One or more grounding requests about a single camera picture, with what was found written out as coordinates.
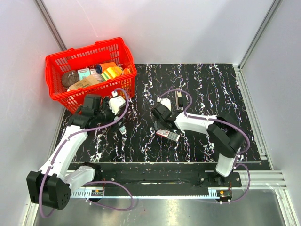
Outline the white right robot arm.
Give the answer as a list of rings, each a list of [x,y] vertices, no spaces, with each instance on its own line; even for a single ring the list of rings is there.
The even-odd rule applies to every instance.
[[[245,142],[243,131],[233,124],[230,115],[202,116],[185,112],[172,113],[162,103],[152,108],[156,134],[178,141],[180,131],[194,131],[209,136],[218,152],[214,174],[208,176],[210,183],[226,186],[230,180],[239,152]]]

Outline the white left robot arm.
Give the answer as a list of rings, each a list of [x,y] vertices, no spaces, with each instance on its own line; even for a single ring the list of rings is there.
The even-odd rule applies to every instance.
[[[26,183],[31,202],[62,210],[80,187],[86,183],[99,185],[102,180],[100,167],[92,163],[84,163],[70,174],[67,170],[89,132],[114,125],[122,119],[127,108],[127,97],[86,95],[83,104],[70,117],[62,140],[50,158],[38,171],[29,172]]]

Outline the staple box with tray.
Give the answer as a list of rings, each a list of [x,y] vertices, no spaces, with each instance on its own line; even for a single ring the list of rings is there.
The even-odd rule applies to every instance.
[[[164,137],[166,139],[169,139],[169,140],[172,140],[172,141],[176,141],[176,142],[180,138],[179,134],[171,132],[171,131],[166,130],[166,129],[158,129],[156,131],[156,134],[159,135],[159,136],[162,136],[162,137]]]

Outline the dark stapler magazine part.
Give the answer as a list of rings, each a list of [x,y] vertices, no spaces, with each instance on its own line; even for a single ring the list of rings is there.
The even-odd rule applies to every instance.
[[[179,89],[175,91],[176,108],[178,111],[183,111],[183,97]]]

